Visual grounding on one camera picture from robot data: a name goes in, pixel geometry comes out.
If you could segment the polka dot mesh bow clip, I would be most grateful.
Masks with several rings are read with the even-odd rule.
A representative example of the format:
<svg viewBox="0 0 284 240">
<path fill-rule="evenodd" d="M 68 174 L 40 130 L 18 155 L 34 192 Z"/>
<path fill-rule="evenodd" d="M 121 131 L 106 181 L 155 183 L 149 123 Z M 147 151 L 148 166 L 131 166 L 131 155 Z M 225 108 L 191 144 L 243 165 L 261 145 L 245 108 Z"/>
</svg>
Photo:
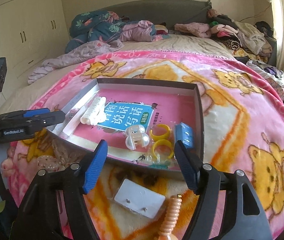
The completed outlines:
<svg viewBox="0 0 284 240">
<path fill-rule="evenodd" d="M 38 170 L 47 172 L 63 171 L 73 163 L 79 163 L 85 156 L 85 150 L 60 139 L 52 142 L 53 155 L 45 154 L 37 157 Z"/>
</svg>

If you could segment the small blue hair clip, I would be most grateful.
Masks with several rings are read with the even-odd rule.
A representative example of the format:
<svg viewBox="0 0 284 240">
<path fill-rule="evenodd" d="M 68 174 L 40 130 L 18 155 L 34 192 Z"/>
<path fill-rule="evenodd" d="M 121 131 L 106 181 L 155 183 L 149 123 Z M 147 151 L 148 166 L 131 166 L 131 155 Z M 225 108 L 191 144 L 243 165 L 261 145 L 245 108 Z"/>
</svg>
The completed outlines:
<svg viewBox="0 0 284 240">
<path fill-rule="evenodd" d="M 193 129 L 181 122 L 174 127 L 174 142 L 181 141 L 187 149 L 195 148 Z"/>
</svg>

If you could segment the pink book with blue label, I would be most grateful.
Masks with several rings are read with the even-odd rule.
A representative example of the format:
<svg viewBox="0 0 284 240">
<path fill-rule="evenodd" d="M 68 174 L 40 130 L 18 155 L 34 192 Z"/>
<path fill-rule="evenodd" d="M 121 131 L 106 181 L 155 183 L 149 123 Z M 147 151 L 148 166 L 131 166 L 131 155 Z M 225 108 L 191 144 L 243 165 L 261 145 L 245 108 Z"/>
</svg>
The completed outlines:
<svg viewBox="0 0 284 240">
<path fill-rule="evenodd" d="M 135 151 L 125 145 L 126 128 L 142 125 L 149 137 L 169 134 L 168 141 L 174 142 L 174 127 L 181 122 L 195 128 L 195 91 L 193 89 L 172 89 L 162 92 L 129 89 L 98 90 L 94 97 L 105 97 L 106 121 L 96 126 L 82 124 L 79 117 L 71 128 L 68 140 L 77 146 L 93 150 L 100 140 L 107 141 L 108 157 L 126 164 L 143 168 L 177 171 L 178 165 L 170 148 L 159 145 L 153 148 L 154 140 L 144 148 Z"/>
</svg>

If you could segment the peach spiral hair clip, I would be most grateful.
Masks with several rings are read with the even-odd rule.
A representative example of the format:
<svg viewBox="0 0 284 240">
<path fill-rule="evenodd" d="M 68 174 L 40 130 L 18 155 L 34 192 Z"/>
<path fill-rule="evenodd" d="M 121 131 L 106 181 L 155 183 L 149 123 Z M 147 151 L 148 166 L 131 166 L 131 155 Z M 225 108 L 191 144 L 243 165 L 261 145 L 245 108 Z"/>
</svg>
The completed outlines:
<svg viewBox="0 0 284 240">
<path fill-rule="evenodd" d="M 172 232 L 177 224 L 181 205 L 182 196 L 180 194 L 169 199 L 164 220 L 158 230 L 158 240 L 178 239 Z"/>
</svg>

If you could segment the shallow grey cardboard box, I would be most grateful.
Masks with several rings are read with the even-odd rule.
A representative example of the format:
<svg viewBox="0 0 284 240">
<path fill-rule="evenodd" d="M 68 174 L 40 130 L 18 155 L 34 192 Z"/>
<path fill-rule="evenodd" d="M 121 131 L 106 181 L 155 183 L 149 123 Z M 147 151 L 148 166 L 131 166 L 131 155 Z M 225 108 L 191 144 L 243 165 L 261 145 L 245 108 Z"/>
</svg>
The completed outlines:
<svg viewBox="0 0 284 240">
<path fill-rule="evenodd" d="M 106 98 L 106 121 L 96 126 L 80 122 L 95 98 Z M 152 156 L 151 145 L 129 150 L 125 145 L 125 130 L 141 125 L 149 133 L 154 126 L 169 126 L 170 141 L 174 128 L 184 123 L 192 128 L 194 146 L 192 153 L 199 159 L 204 155 L 204 121 L 198 85 L 176 81 L 144 79 L 94 79 L 62 108 L 65 121 L 50 126 L 48 131 L 56 138 L 79 148 L 94 150 L 103 139 L 108 144 L 108 160 L 118 165 L 146 169 L 153 173 L 181 179 L 175 159 L 168 154 Z"/>
</svg>

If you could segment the pink cartoon bear blanket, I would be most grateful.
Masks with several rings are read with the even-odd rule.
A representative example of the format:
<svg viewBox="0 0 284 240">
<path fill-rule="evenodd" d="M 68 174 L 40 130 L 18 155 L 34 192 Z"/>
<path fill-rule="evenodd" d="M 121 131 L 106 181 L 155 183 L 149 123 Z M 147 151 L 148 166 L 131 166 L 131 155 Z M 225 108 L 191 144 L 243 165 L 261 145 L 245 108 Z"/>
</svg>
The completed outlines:
<svg viewBox="0 0 284 240">
<path fill-rule="evenodd" d="M 284 231 L 284 103 L 271 85 L 241 62 L 177 51 L 119 51 L 55 70 L 18 90 L 0 113 L 61 110 L 96 78 L 167 80 L 199 87 L 204 119 L 203 160 L 224 172 L 243 170 L 260 198 L 273 238 Z M 114 201 L 129 179 L 166 197 L 182 196 L 174 234 L 182 237 L 198 198 L 185 182 L 146 169 L 106 164 L 84 197 L 101 239 L 155 239 L 163 215 L 148 219 Z"/>
</svg>

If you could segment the lilac bed sheet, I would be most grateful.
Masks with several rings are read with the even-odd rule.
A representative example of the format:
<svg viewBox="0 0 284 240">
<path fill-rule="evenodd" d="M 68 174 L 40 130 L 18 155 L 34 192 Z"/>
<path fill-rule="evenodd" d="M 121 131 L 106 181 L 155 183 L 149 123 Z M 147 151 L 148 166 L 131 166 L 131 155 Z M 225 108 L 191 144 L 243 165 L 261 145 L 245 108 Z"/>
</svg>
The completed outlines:
<svg viewBox="0 0 284 240">
<path fill-rule="evenodd" d="M 102 54 L 119 51 L 123 47 L 124 44 L 120 40 L 112 41 L 110 44 L 98 40 L 87 42 L 57 58 L 43 61 L 43 63 L 35 68 L 28 76 L 28 84 L 30 85 L 36 82 L 57 69 L 85 62 Z"/>
</svg>

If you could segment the cream wardrobe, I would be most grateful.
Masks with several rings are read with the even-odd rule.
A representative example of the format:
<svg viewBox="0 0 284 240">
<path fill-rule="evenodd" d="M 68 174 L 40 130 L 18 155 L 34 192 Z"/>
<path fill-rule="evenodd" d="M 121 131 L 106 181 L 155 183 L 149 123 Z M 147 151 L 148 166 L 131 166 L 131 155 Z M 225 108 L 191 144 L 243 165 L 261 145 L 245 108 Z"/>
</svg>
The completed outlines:
<svg viewBox="0 0 284 240">
<path fill-rule="evenodd" d="M 0 0 L 0 57 L 7 64 L 0 105 L 45 59 L 63 54 L 68 41 L 62 0 Z"/>
</svg>

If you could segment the dark floral quilt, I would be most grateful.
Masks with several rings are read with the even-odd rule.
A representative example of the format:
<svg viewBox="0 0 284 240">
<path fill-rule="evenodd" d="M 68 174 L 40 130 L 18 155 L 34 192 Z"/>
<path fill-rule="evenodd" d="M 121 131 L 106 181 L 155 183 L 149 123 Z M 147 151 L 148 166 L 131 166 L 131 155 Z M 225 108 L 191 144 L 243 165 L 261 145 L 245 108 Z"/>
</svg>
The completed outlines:
<svg viewBox="0 0 284 240">
<path fill-rule="evenodd" d="M 90 41 L 110 43 L 117 40 L 126 24 L 115 12 L 96 10 L 78 14 L 69 28 L 70 41 L 65 53 Z"/>
</svg>

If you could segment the pink folded towel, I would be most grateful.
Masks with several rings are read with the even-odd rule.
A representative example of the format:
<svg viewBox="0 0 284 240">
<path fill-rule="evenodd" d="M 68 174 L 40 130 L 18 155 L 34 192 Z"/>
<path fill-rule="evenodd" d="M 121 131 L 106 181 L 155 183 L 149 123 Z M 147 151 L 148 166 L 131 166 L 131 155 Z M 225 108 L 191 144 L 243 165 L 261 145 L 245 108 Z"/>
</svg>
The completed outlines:
<svg viewBox="0 0 284 240">
<path fill-rule="evenodd" d="M 176 31 L 180 31 L 182 33 L 192 34 L 196 37 L 200 38 L 210 38 L 211 37 L 211 29 L 210 26 L 206 23 L 197 23 L 191 22 L 187 24 L 175 24 L 174 28 Z"/>
</svg>

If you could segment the pink crumpled garment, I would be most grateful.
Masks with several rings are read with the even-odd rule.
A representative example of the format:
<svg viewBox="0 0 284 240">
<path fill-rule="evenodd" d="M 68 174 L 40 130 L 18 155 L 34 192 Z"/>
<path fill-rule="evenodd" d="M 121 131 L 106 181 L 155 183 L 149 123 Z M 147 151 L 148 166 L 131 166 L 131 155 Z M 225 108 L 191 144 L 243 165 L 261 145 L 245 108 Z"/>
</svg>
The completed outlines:
<svg viewBox="0 0 284 240">
<path fill-rule="evenodd" d="M 156 29 L 152 22 L 141 20 L 137 23 L 126 24 L 119 37 L 121 42 L 152 42 L 156 36 Z"/>
</svg>

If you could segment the pile of clothes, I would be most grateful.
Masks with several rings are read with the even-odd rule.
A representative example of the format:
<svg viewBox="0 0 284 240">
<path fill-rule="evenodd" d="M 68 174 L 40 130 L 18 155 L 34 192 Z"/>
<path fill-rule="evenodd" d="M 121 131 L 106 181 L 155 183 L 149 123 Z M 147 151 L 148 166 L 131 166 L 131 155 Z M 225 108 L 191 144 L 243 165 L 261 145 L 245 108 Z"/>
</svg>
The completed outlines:
<svg viewBox="0 0 284 240">
<path fill-rule="evenodd" d="M 254 25 L 235 21 L 215 9 L 207 11 L 211 38 L 223 44 L 238 60 L 260 60 L 275 65 L 277 41 L 274 30 L 265 21 Z"/>
</svg>

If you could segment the grey bed headboard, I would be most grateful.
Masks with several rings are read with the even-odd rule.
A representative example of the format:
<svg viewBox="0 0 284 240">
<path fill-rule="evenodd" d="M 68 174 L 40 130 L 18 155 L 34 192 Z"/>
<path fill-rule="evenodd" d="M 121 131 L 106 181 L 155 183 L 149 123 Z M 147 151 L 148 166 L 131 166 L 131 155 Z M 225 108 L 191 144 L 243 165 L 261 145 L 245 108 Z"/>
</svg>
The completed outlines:
<svg viewBox="0 0 284 240">
<path fill-rule="evenodd" d="M 210 0 L 139 0 L 111 5 L 102 10 L 112 11 L 118 16 L 129 18 L 130 21 L 165 23 L 167 28 L 172 29 L 177 23 L 207 23 L 207 11 L 211 8 Z"/>
</svg>

